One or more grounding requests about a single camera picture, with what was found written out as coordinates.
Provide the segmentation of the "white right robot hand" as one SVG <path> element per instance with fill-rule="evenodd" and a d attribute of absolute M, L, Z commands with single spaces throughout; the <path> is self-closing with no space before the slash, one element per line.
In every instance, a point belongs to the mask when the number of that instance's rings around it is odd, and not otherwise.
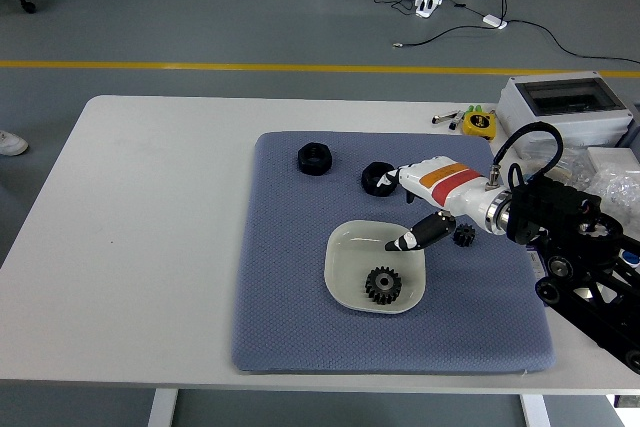
<path fill-rule="evenodd" d="M 422 250 L 454 232 L 456 218 L 467 216 L 481 229 L 500 235 L 499 210 L 508 194 L 504 187 L 491 187 L 476 170 L 446 156 L 398 167 L 383 174 L 379 187 L 400 185 L 407 201 L 420 198 L 437 212 L 385 245 L 387 251 Z"/>

